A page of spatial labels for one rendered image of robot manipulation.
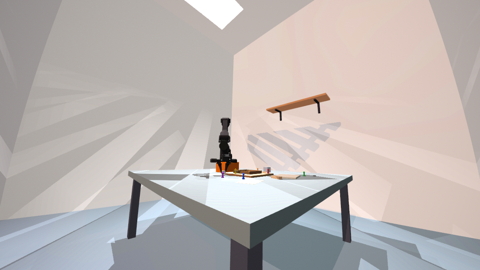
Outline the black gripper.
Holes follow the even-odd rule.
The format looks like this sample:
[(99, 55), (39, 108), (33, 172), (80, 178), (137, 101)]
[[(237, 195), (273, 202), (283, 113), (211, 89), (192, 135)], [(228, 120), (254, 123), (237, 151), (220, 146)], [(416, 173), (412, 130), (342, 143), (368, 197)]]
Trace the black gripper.
[(220, 151), (220, 159), (210, 159), (210, 162), (211, 162), (211, 163), (216, 163), (216, 162), (217, 162), (218, 167), (219, 167), (221, 173), (222, 173), (222, 164), (221, 164), (221, 162), (226, 162), (226, 164), (225, 164), (225, 171), (227, 171), (227, 168), (228, 168), (229, 164), (231, 164), (231, 162), (237, 163), (237, 159), (230, 159), (229, 161), (222, 161), (222, 160), (221, 160), (221, 153), (222, 153), (222, 152), (223, 152), (224, 154), (226, 154), (226, 152), (228, 152), (228, 151)]

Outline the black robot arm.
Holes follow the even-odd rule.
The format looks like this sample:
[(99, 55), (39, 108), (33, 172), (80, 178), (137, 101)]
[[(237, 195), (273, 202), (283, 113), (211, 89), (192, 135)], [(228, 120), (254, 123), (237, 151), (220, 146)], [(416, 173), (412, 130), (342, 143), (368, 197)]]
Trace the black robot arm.
[(219, 148), (221, 151), (227, 151), (226, 154), (223, 152), (221, 153), (220, 159), (222, 161), (229, 161), (230, 159), (233, 158), (233, 155), (231, 154), (230, 146), (228, 143), (230, 142), (230, 136), (228, 132), (228, 127), (230, 125), (230, 118), (221, 118), (221, 123), (222, 123), (222, 131), (220, 132), (218, 143)]

